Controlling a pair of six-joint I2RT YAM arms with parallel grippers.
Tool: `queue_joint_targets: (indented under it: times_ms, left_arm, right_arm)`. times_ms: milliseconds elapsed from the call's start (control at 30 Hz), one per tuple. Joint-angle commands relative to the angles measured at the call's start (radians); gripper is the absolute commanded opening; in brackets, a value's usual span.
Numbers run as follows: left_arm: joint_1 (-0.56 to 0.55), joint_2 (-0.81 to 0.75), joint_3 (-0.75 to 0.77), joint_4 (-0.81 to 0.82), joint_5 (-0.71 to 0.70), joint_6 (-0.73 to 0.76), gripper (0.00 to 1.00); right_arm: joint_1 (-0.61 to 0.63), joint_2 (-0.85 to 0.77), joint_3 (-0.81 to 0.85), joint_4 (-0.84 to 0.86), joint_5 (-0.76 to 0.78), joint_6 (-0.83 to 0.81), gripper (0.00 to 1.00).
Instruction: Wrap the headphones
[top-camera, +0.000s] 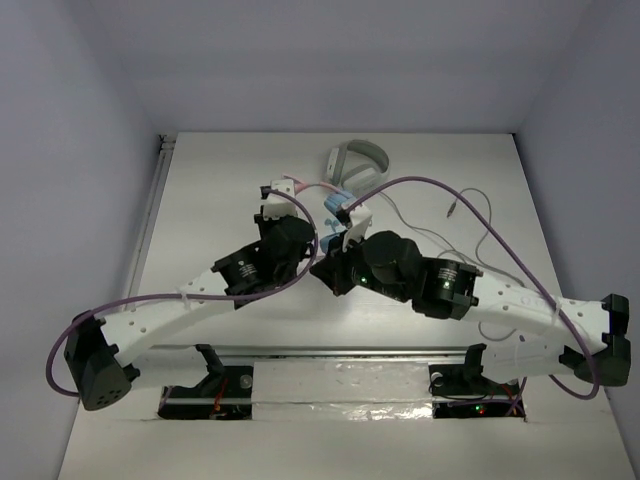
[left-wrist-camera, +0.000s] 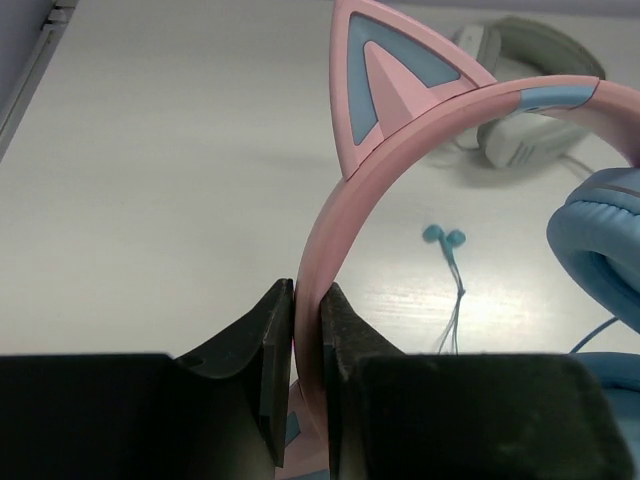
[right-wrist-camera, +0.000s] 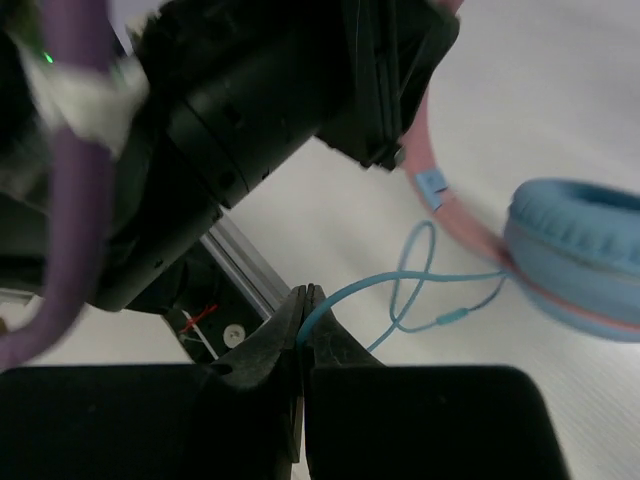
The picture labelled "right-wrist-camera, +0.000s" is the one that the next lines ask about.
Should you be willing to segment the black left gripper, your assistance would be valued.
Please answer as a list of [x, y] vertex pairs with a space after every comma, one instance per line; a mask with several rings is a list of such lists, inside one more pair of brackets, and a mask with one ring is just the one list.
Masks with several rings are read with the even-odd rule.
[[340, 1], [347, 97], [318, 138], [364, 168], [394, 170], [430, 79], [460, 30], [455, 1]]

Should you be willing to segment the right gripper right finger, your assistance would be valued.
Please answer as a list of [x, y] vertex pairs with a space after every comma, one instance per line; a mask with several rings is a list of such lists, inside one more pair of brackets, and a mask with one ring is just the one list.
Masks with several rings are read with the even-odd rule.
[[358, 367], [380, 367], [328, 311], [304, 341], [305, 446], [310, 477], [344, 479], [344, 452], [361, 420], [359, 398], [347, 382]]

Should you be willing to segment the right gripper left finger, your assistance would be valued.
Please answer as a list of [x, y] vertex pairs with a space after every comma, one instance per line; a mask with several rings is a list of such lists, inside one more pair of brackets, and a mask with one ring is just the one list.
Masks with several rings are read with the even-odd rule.
[[216, 361], [239, 409], [238, 431], [291, 463], [300, 461], [303, 395], [296, 337], [303, 320], [305, 288], [291, 290], [275, 313], [244, 342]]

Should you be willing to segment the pink blue cat-ear headphones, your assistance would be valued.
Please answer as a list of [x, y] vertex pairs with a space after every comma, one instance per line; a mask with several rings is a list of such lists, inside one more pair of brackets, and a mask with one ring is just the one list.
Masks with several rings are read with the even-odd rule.
[[486, 229], [450, 190], [428, 127], [428, 83], [401, 144], [404, 168], [440, 226], [500, 265], [529, 300], [576, 330], [639, 340], [639, 198], [602, 185], [534, 179], [512, 196], [503, 234]]

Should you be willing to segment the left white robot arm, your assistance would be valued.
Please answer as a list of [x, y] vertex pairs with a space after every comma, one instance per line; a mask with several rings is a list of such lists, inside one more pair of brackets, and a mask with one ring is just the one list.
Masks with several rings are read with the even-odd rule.
[[116, 166], [92, 304], [138, 295], [308, 139], [391, 170], [459, 21], [433, 1], [169, 1], [133, 55], [150, 92]]

